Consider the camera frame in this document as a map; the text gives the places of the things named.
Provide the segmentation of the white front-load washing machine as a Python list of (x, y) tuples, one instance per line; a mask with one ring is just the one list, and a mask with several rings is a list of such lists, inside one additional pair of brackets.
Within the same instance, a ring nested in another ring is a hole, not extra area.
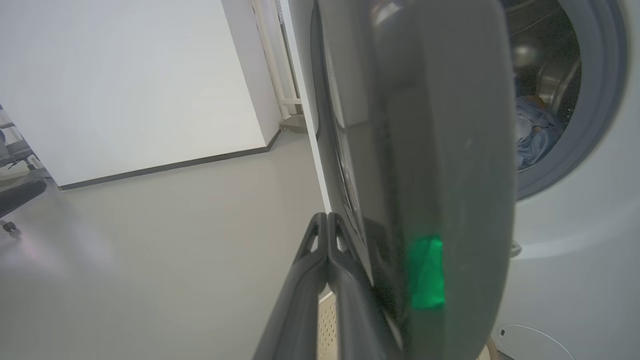
[[(281, 9), (328, 215), (310, 62), (312, 4), (282, 0)], [(513, 235), (502, 300), (480, 355), (487, 351), (510, 358), (496, 333), (502, 325), (516, 324), (558, 341), (574, 360), (640, 360), (640, 0), (624, 0), (624, 6), (632, 31), (630, 75), (614, 122), (581, 166), (524, 200), (518, 199), (519, 96), (505, 16), (515, 100)]]

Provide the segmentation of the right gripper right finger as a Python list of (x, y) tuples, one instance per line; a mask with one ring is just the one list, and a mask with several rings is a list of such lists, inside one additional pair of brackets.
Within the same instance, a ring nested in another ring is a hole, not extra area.
[(403, 360), (370, 280), (337, 213), (327, 215), (328, 284), (336, 296), (338, 360)]

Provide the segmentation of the white metal railing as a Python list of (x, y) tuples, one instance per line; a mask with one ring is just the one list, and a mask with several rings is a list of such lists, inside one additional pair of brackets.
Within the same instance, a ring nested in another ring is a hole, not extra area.
[(281, 112), (279, 128), (283, 132), (306, 133), (306, 119), (282, 13), (283, 0), (249, 1)]

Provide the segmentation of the perforated steel drum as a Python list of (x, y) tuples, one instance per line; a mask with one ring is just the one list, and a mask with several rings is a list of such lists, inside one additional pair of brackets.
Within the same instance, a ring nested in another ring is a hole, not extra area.
[(499, 0), (510, 38), (516, 95), (534, 96), (568, 125), (578, 105), (582, 59), (573, 23), (558, 0)]

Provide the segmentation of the black office chair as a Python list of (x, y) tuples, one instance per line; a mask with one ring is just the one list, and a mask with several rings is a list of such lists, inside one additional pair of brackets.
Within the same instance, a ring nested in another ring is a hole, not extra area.
[(39, 179), (0, 191), (0, 228), (6, 233), (18, 230), (12, 221), (5, 221), (3, 218), (43, 194), (47, 187), (45, 180)]

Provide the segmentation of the grey rubber door gasket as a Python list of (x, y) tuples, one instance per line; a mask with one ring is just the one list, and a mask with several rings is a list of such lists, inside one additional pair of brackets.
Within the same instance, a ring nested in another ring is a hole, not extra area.
[(544, 193), (578, 169), (605, 138), (630, 75), (633, 30), (624, 0), (558, 0), (576, 32), (582, 82), (572, 119), (537, 164), (518, 171), (518, 200)]

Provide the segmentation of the blue cartoon print clothes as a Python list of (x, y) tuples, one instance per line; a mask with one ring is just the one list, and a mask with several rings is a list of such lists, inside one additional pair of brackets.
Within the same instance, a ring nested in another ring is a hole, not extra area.
[(547, 111), (546, 104), (534, 95), (516, 99), (515, 144), (518, 171), (535, 166), (546, 157), (565, 131), (565, 125)]

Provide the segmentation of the black glass washing machine door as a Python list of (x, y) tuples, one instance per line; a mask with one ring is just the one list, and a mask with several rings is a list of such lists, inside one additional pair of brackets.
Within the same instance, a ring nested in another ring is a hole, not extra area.
[(402, 360), (476, 360), (505, 291), (515, 96), (500, 0), (313, 0), (331, 212)]

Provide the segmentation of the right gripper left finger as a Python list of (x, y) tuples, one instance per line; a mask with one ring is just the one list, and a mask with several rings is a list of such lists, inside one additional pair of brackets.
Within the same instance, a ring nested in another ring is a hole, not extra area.
[(317, 360), (320, 294), (329, 277), (328, 215), (314, 214), (253, 360)]

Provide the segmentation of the round drain filter cover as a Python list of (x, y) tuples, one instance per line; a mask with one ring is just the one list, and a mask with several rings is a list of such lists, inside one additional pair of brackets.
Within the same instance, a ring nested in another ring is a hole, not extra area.
[(560, 342), (530, 326), (502, 325), (495, 341), (514, 360), (575, 360)]

